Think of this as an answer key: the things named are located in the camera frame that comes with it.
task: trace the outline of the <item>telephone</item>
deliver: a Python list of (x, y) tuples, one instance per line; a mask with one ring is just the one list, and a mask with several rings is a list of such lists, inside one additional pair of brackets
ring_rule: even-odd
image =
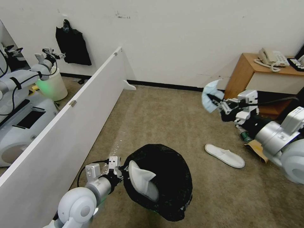
[(259, 59), (254, 59), (254, 62), (270, 68), (272, 72), (279, 72), (279, 67), (289, 66), (289, 62), (285, 58), (285, 56), (279, 51), (272, 51), (267, 48), (262, 48), (258, 54)]

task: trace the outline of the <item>white wall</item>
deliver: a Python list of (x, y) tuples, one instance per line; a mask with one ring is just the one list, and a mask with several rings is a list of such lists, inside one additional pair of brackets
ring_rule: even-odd
[(4, 27), (2, 21), (0, 20), (0, 42), (6, 47), (9, 45), (15, 45), (15, 47), (13, 49), (16, 49), (18, 47), (16, 47), (15, 42), (13, 41), (12, 37), (10, 36), (10, 34), (8, 33), (8, 31), (6, 30), (6, 28)]
[(55, 27), (66, 14), (83, 32), (93, 65), (62, 60), (61, 72), (92, 75), (121, 45), (130, 79), (203, 87), (221, 75), (224, 88), (242, 52), (299, 50), (303, 8), (301, 0), (4, 0), (0, 17), (29, 64), (44, 46), (59, 50)]

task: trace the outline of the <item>blue face mask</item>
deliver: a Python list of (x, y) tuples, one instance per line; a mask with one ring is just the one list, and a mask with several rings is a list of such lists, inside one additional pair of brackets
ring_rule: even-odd
[(216, 88), (218, 82), (219, 82), (219, 80), (216, 80), (216, 81), (208, 83), (204, 87), (204, 90), (203, 90), (203, 93), (202, 93), (202, 104), (203, 104), (204, 108), (209, 113), (211, 113), (214, 110), (216, 110), (217, 106), (212, 103), (212, 101), (207, 96), (207, 94), (214, 95), (214, 96), (218, 97), (221, 100), (224, 98), (224, 93), (222, 91), (217, 90), (217, 88)]

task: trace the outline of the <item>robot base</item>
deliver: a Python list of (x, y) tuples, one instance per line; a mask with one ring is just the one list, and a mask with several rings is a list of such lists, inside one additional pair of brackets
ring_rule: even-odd
[(54, 102), (38, 92), (20, 105), (23, 107), (0, 127), (0, 167), (10, 166), (58, 114)]

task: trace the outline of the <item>black bag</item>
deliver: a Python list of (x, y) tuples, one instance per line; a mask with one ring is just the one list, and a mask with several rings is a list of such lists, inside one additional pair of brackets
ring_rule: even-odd
[(129, 197), (168, 221), (184, 219), (185, 210), (192, 200), (192, 178), (183, 157), (162, 144), (147, 144), (129, 155), (124, 167), (127, 167), (131, 160), (141, 169), (156, 174), (151, 182), (159, 191), (159, 200), (153, 202), (138, 193), (132, 186), (129, 174), (125, 173), (123, 183)]
[(65, 62), (92, 65), (82, 33), (72, 29), (68, 20), (64, 20), (62, 28), (56, 27), (56, 40), (60, 51), (66, 54)]

